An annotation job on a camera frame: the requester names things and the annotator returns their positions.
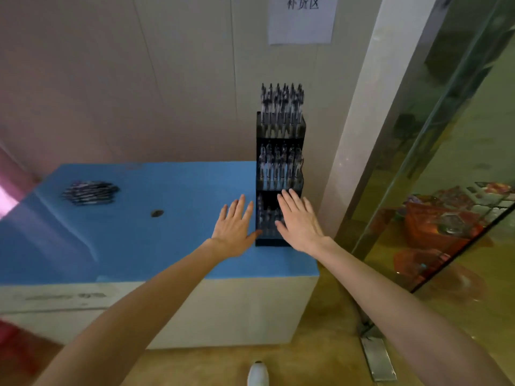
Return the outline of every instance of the person's left hand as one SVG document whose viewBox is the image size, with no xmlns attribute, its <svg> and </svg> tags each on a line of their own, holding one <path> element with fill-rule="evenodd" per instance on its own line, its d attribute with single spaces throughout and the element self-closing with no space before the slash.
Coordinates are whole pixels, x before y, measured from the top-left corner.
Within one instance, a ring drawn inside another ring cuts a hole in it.
<svg viewBox="0 0 515 386">
<path fill-rule="evenodd" d="M 245 195 L 241 195 L 239 201 L 235 200 L 231 203 L 229 211 L 227 205 L 220 211 L 211 239 L 222 257 L 240 256 L 261 234 L 261 230 L 256 230 L 247 235 L 254 203 L 252 201 L 249 203 L 242 217 L 244 207 Z"/>
</svg>

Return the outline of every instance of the metal floor plate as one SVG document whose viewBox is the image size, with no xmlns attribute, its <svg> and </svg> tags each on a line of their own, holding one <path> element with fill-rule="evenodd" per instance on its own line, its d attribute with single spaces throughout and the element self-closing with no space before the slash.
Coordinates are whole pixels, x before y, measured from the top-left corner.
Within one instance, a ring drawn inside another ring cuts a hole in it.
<svg viewBox="0 0 515 386">
<path fill-rule="evenodd" d="M 391 365 L 383 339 L 361 337 L 360 340 L 374 382 L 396 381 L 397 376 Z"/>
</svg>

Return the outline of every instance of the forearm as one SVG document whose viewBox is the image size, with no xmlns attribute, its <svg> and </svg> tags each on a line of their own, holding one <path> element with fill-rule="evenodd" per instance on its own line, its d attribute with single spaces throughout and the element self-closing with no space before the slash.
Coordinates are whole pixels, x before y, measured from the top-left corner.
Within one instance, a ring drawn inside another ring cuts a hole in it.
<svg viewBox="0 0 515 386">
<path fill-rule="evenodd" d="M 120 384 L 156 334 L 221 260 L 208 240 L 139 286 L 61 350 L 35 386 Z"/>
<path fill-rule="evenodd" d="M 424 384 L 511 384 L 472 338 L 331 239 L 325 238 L 312 255 L 349 291 Z"/>
</svg>

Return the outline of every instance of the pen holder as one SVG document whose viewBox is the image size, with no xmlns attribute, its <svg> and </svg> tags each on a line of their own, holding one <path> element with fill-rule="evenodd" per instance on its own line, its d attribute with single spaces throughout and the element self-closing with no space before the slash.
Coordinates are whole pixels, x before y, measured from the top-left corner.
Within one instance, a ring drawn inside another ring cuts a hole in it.
<svg viewBox="0 0 515 386">
<path fill-rule="evenodd" d="M 259 156 L 261 145 L 267 146 L 269 143 L 274 151 L 275 146 L 282 146 L 285 144 L 288 149 L 290 147 L 300 149 L 304 146 L 304 136 L 306 134 L 306 121 L 304 116 L 301 116 L 300 121 L 293 127 L 288 124 L 288 135 L 289 138 L 275 138 L 275 129 L 270 132 L 270 128 L 276 128 L 275 125 L 262 124 L 261 123 L 261 112 L 256 115 L 256 214 L 255 214 L 255 227 L 261 229 L 263 233 L 256 239 L 256 246 L 289 246 L 289 244 L 281 237 L 275 227 L 275 215 L 274 212 L 279 209 L 279 202 L 277 201 L 277 194 L 282 189 L 293 188 L 293 190 L 300 196 L 302 194 L 302 188 L 304 187 L 304 176 L 302 170 L 297 179 L 291 180 L 288 184 L 287 179 L 281 184 L 281 181 L 274 181 L 277 179 L 275 173 L 268 180 L 268 176 L 265 175 L 264 179 L 260 179 L 260 168 L 259 168 Z M 261 196 L 263 201 L 262 210 L 259 211 L 258 198 Z M 271 211 L 271 217 L 268 216 L 268 211 Z"/>
</svg>

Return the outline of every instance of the white paper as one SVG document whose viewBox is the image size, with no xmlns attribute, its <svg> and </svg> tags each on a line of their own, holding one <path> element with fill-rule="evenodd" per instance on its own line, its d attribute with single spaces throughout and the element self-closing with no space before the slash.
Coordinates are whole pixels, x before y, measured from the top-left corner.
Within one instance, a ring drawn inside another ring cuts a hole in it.
<svg viewBox="0 0 515 386">
<path fill-rule="evenodd" d="M 331 43 L 338 0 L 268 0 L 268 44 Z"/>
</svg>

